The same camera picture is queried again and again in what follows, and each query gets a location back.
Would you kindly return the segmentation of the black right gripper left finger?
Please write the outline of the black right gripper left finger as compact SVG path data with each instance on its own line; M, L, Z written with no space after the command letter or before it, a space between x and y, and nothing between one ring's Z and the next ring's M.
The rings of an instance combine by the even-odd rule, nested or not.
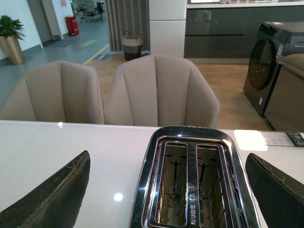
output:
M2 228L74 227L90 174L90 154L83 151L0 213Z

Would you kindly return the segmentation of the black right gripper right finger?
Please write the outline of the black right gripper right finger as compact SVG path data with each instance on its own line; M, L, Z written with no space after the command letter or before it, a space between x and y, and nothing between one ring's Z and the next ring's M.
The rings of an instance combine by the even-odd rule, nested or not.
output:
M304 185L250 153L245 169L252 192L269 228L304 226Z

